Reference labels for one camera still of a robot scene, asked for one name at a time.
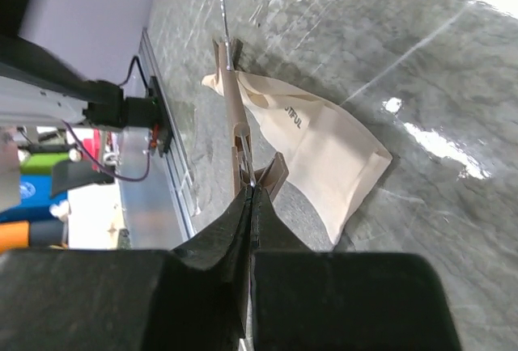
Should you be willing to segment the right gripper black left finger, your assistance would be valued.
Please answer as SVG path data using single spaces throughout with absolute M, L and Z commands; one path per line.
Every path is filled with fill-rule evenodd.
M 171 251 L 15 249 L 1 257 L 4 350 L 236 350 L 252 191 Z

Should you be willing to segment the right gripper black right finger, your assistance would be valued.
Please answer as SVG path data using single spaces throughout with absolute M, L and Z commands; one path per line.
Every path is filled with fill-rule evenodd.
M 252 199 L 251 298 L 257 350 L 458 350 L 439 274 L 404 252 L 314 252 Z

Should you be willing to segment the beige clip hanger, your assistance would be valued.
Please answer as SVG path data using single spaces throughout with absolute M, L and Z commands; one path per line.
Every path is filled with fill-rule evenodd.
M 219 0 L 223 21 L 223 39 L 214 41 L 216 81 L 221 84 L 227 111 L 227 123 L 231 139 L 231 171 L 234 193 L 250 185 L 260 185 L 271 200 L 278 195 L 288 176 L 287 164 L 277 152 L 270 163 L 259 170 L 253 168 L 251 131 L 244 110 L 244 103 L 238 87 L 234 69 L 234 48 L 227 23 L 226 0 Z

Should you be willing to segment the grey and cream underwear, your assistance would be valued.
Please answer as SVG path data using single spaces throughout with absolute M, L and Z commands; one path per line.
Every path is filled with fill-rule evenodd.
M 265 76 L 238 71 L 236 79 L 262 136 L 283 154 L 288 182 L 319 217 L 304 223 L 298 236 L 316 250 L 330 249 L 392 155 L 355 117 L 327 99 Z

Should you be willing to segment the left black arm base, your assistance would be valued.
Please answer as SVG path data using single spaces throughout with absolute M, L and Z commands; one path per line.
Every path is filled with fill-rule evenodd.
M 151 150 L 163 157 L 170 151 L 173 139 L 172 121 L 159 80 L 150 76 L 144 97 L 125 98 L 125 125 L 149 129 Z

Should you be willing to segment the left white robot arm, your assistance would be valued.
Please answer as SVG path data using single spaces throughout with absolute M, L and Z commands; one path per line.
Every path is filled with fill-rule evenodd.
M 125 92 L 151 0 L 1 0 L 1 123 L 120 131 L 163 124 Z

